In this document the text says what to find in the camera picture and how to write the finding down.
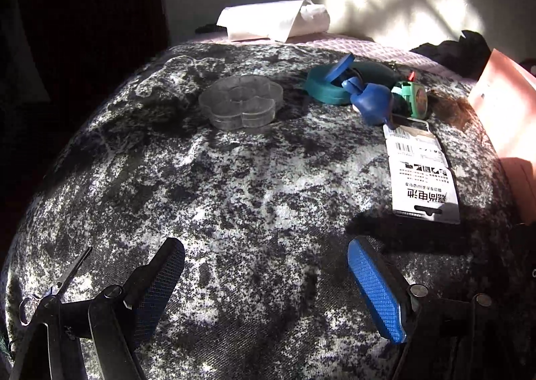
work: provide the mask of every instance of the silver bolt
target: silver bolt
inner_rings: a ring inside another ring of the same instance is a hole
[[[121,286],[119,286],[118,284],[112,284],[104,290],[104,297],[106,297],[107,299],[114,299],[116,297],[119,297],[122,291],[123,290],[121,289]]]
[[[413,284],[409,290],[415,297],[422,298],[428,295],[428,288],[423,284]]]
[[[476,296],[476,302],[482,307],[488,308],[491,306],[491,297],[486,294],[478,294]]]

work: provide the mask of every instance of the orange cardboard box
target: orange cardboard box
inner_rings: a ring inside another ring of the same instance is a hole
[[[494,50],[468,100],[495,147],[523,222],[536,221],[536,78]]]

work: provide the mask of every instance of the table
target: table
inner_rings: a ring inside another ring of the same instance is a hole
[[[183,44],[121,85],[58,156],[21,221],[1,280],[15,349],[21,295],[41,293],[86,246],[93,252],[64,301],[123,283],[172,236],[186,266],[138,351],[147,378],[385,378],[396,349],[378,335],[346,262],[349,241],[368,234],[410,283],[508,305],[505,321],[526,352],[526,306],[511,303],[520,281],[508,242],[513,201],[478,119],[464,131],[430,120],[462,224],[395,217],[381,128],[302,90],[312,66],[343,55]],[[244,73],[281,84],[284,107],[253,132],[212,128],[197,97]],[[418,80],[452,97],[470,90],[424,71]],[[84,351],[98,378],[87,342]]]

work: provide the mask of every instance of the teal round container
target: teal round container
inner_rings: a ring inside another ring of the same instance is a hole
[[[350,93],[340,86],[325,81],[326,74],[332,67],[333,64],[313,67],[307,74],[305,90],[319,102],[330,105],[349,105]],[[360,71],[366,83],[377,83],[392,89],[398,81],[395,72],[380,62],[353,62],[351,67]]]

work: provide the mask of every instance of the flower-shaped plastic box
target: flower-shaped plastic box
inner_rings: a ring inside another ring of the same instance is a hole
[[[253,74],[219,79],[199,96],[202,112],[223,131],[267,125],[282,104],[281,85]]]

